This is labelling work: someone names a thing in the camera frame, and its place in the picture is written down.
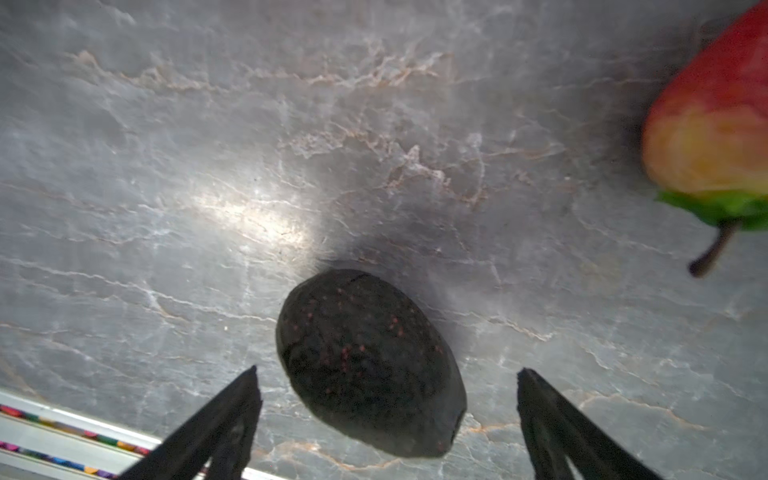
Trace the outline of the dark avocado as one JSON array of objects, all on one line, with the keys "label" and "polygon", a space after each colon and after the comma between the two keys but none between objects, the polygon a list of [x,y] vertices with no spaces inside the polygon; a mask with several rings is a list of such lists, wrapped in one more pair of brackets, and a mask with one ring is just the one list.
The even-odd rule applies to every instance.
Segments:
[{"label": "dark avocado", "polygon": [[300,283],[278,316],[277,354],[304,405],[339,432],[402,458],[440,458],[467,394],[453,352],[389,282],[333,269]]}]

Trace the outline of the red yellow strawberry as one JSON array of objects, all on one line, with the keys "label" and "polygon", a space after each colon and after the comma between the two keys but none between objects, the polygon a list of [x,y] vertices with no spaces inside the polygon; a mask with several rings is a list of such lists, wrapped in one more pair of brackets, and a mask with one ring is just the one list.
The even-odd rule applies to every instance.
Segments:
[{"label": "red yellow strawberry", "polygon": [[657,199],[717,229],[689,273],[707,275],[731,238],[767,228],[767,4],[756,3],[666,86],[643,126]]}]

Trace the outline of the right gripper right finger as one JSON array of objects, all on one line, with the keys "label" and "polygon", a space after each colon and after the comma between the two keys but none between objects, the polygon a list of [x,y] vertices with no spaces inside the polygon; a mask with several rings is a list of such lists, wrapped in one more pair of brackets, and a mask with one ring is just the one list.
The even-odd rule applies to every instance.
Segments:
[{"label": "right gripper right finger", "polygon": [[654,479],[661,476],[627,452],[535,370],[517,374],[521,431],[537,479]]}]

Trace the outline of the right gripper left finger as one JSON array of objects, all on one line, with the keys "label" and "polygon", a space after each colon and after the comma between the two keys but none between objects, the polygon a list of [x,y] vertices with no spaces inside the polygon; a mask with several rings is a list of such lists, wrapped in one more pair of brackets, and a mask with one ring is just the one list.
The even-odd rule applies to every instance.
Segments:
[{"label": "right gripper left finger", "polygon": [[129,479],[239,479],[248,462],[262,397],[251,366],[146,457],[119,475]]}]

